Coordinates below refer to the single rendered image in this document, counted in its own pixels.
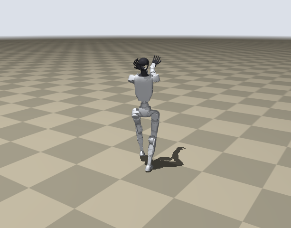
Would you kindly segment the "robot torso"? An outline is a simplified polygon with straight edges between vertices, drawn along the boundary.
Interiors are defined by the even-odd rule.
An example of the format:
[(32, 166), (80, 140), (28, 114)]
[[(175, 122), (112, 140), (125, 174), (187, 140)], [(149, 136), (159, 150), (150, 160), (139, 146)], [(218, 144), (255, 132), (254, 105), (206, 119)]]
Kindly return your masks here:
[[(148, 73), (147, 73), (148, 74)], [(135, 75), (134, 85), (135, 85), (135, 94), (138, 98), (138, 101), (141, 101), (139, 107), (139, 117), (150, 117), (150, 109), (148, 101), (150, 100), (153, 93), (153, 75), (149, 76), (138, 76)]]

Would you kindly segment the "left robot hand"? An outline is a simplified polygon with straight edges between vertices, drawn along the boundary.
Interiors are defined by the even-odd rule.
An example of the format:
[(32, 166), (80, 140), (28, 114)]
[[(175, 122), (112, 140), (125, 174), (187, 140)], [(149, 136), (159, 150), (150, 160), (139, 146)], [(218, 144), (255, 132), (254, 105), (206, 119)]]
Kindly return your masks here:
[[(139, 66), (139, 64), (138, 64), (138, 62), (139, 62), (138, 59), (134, 60), (134, 63), (133, 63), (133, 64), (136, 66), (136, 67), (134, 66), (134, 68), (135, 68), (135, 69), (138, 69), (138, 70), (141, 70), (141, 69), (140, 69), (140, 66)], [(143, 67), (143, 66), (141, 65), (141, 68), (144, 69), (145, 67)]]

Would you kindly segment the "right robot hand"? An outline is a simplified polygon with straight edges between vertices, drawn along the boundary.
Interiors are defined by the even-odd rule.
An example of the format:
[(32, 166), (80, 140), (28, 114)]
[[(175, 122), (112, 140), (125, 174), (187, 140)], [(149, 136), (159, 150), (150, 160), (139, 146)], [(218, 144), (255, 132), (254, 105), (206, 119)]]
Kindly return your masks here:
[[(154, 58), (155, 58), (155, 56), (154, 56)], [(152, 63), (155, 63), (155, 64), (157, 65), (157, 64), (159, 64), (159, 63), (161, 62), (161, 61), (159, 62), (160, 57), (158, 57), (158, 58), (159, 58), (159, 59), (158, 59), (157, 56), (156, 56), (156, 58), (157, 58), (158, 61), (156, 60), (156, 58), (155, 58), (155, 59), (154, 59), (154, 58), (153, 58)], [(156, 65), (155, 65), (155, 67), (156, 67)]]

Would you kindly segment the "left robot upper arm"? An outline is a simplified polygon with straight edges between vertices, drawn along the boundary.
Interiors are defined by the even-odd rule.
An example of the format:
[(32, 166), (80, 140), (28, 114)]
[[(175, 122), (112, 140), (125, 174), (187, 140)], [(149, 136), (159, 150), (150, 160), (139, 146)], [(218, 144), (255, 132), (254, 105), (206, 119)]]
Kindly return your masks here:
[(135, 78), (134, 75), (129, 75), (128, 81), (129, 81), (130, 83), (133, 83), (133, 84), (134, 84), (134, 78)]

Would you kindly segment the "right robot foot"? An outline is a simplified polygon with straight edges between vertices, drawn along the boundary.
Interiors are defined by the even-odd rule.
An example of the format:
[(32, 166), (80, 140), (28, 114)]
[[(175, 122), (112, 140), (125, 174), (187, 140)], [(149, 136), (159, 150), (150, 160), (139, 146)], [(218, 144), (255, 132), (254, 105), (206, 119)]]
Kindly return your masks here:
[(152, 164), (151, 164), (151, 166), (150, 165), (147, 165), (146, 168), (145, 168), (145, 170), (146, 171), (150, 171), (152, 168), (153, 168), (153, 165)]

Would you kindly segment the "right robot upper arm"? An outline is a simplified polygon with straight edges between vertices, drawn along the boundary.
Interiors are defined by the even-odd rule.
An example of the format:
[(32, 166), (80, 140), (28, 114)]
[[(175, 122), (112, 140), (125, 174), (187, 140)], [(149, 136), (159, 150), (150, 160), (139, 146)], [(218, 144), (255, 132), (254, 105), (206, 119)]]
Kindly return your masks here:
[(160, 81), (160, 77), (158, 74), (156, 73), (151, 73), (151, 75), (153, 75), (152, 79), (153, 79), (153, 82), (158, 82)]

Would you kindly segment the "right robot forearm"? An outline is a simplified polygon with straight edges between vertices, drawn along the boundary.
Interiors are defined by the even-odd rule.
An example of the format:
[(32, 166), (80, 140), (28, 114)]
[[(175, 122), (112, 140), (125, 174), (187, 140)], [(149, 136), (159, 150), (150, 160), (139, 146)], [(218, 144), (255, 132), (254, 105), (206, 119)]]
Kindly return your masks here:
[(155, 65), (156, 65), (155, 63), (152, 63), (151, 64), (151, 66), (150, 66), (150, 73), (156, 73), (155, 72)]

